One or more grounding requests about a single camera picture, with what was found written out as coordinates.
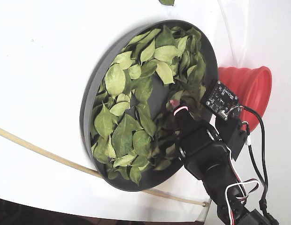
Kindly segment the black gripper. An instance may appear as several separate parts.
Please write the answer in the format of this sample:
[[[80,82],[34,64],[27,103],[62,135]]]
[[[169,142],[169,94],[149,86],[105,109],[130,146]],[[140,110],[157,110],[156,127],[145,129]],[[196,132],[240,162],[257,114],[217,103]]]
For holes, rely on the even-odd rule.
[[[206,120],[194,119],[184,101],[169,103],[180,131],[176,143],[180,160],[185,164],[229,164],[237,159],[248,137],[240,119],[216,119],[213,127]]]

